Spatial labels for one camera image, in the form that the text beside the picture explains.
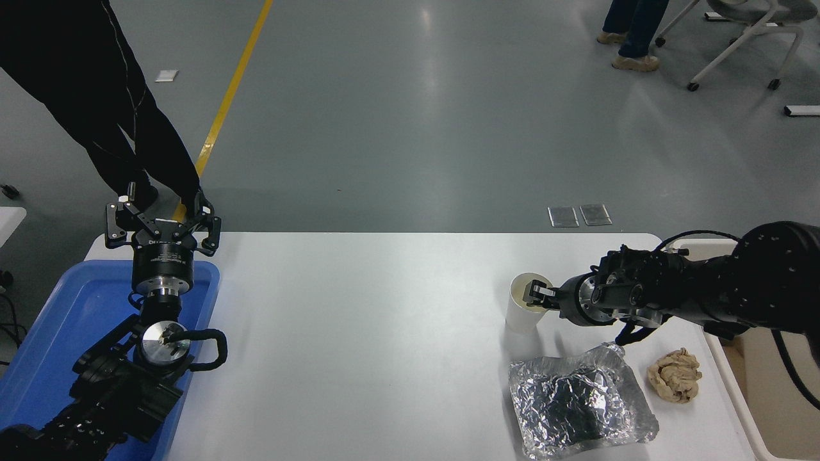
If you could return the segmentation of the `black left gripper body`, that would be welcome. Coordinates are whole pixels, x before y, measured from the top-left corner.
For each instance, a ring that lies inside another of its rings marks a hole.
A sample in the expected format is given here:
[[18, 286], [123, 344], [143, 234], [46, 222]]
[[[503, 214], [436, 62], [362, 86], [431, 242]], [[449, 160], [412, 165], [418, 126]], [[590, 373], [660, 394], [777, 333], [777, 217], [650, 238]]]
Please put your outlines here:
[[176, 221], [155, 221], [159, 233], [139, 230], [131, 237], [134, 248], [131, 287], [141, 295], [167, 288], [177, 295], [193, 288], [195, 239]]

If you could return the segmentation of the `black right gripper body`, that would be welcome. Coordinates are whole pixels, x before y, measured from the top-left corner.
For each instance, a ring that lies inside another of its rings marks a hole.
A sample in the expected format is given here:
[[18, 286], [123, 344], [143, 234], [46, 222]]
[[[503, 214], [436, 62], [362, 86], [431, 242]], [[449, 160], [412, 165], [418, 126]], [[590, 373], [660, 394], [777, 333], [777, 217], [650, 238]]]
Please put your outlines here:
[[586, 275], [575, 275], [565, 281], [557, 289], [556, 300], [559, 306], [559, 317], [570, 321], [574, 325], [585, 325], [586, 319], [582, 314], [582, 304], [580, 304], [580, 286], [586, 280]]

